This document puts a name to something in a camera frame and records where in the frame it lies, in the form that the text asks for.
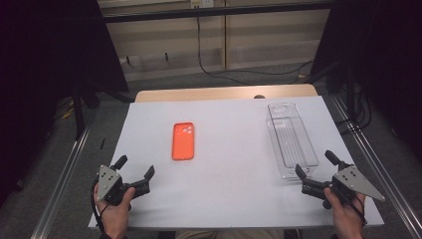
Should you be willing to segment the black curtain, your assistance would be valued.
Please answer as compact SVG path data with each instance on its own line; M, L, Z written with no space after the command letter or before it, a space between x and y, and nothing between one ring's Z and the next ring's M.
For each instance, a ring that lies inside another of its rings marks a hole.
M0 206L33 164L58 100L128 86L99 0L0 0Z
M312 72L352 72L422 161L422 0L332 2Z

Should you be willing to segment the white wall socket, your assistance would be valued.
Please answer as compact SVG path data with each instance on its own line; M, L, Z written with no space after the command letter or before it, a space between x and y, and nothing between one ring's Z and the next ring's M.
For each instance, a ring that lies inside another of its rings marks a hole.
M214 0L190 0L190 5L192 9L213 8Z

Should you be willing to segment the person's right hand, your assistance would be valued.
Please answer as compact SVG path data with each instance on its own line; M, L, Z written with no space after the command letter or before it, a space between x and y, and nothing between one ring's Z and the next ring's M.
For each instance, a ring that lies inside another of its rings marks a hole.
M363 239L363 222L353 208L342 205L338 197L329 189L324 194L332 207L332 221L338 239Z

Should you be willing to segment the black metal stand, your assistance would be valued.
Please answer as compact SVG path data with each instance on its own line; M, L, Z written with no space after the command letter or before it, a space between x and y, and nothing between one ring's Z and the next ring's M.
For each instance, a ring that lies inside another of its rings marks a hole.
M74 112L76 119L76 140L82 138L86 129L86 124L83 114L83 103L90 109L97 109L100 105L100 100L96 92L102 92L110 97L129 104L134 102L133 97L125 96L110 87L96 83L93 80L75 80L72 85L72 100L74 103Z

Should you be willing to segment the black horizontal bar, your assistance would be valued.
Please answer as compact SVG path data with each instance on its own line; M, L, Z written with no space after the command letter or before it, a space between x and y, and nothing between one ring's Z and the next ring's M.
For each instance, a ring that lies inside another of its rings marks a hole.
M140 22L152 20L169 20L197 17L230 16L244 14L261 14L274 12L293 12L330 9L336 4L335 0L320 0L312 2L295 2L273 5L251 5L235 7L214 7L187 10L170 10L143 13L125 13L104 15L107 23Z

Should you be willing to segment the clear plastic box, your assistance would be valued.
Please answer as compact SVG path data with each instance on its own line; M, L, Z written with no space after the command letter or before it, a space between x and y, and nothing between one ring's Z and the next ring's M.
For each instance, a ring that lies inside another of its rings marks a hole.
M298 179L297 165L311 177L319 161L297 105L268 105L266 124L281 178Z

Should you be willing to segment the aluminium rail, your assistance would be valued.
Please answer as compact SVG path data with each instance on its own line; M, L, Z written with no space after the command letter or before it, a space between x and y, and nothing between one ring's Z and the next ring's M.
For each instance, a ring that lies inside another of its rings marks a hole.
M31 235L31 239L48 239L52 225L60 209L67 187L71 181L90 131L91 127L87 125L75 141L58 182L56 183L56 186L54 187L54 190L48 200L48 204Z
M395 137L387 121L368 110L364 128L348 119L339 96L326 100L338 131L359 169L386 196L376 204L384 225L366 229L372 239L422 239L422 162L407 144Z

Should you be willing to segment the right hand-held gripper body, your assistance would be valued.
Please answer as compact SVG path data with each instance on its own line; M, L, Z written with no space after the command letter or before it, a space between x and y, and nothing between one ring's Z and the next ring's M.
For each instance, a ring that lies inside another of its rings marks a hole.
M310 178L302 180L302 193L326 201L323 190L331 187L334 194L341 202L351 201L356 193L384 201L385 197L380 191L357 169L355 165L349 165L339 170L331 181L319 182Z

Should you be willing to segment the person's left hand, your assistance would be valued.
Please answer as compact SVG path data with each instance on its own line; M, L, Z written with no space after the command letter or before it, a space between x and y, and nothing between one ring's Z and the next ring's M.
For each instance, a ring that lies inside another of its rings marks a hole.
M124 239L127 233L129 204L135 189L129 188L118 206L108 205L105 201L98 201L98 186L95 186L93 200L101 214L104 231L100 239Z

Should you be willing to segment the orange phone case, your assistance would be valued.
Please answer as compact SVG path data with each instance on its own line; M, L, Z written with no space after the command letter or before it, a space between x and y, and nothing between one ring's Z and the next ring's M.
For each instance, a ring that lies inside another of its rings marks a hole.
M178 122L173 126L173 160L190 160L194 156L194 125L192 122Z

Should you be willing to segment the white board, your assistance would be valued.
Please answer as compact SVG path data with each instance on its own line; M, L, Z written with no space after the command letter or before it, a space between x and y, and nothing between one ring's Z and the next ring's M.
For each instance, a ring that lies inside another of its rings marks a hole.
M114 155L126 155L124 181L153 165L150 192L131 203L139 229L323 227L332 223L319 199L282 179L266 125L270 100L135 103ZM173 160L173 126L194 125L194 156Z

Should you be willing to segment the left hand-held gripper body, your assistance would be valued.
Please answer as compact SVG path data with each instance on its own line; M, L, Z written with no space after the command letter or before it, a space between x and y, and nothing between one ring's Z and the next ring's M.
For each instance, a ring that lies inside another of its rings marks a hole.
M121 175L116 170L102 165L99 174L98 200L105 200L108 204L118 206L131 187L135 189L134 198L149 193L149 181L143 177L134 183L123 183Z

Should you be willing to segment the wooden table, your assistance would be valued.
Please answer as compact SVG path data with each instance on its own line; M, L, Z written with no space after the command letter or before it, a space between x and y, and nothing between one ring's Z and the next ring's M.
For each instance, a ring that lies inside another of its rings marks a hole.
M309 84L141 91L136 103L314 97Z

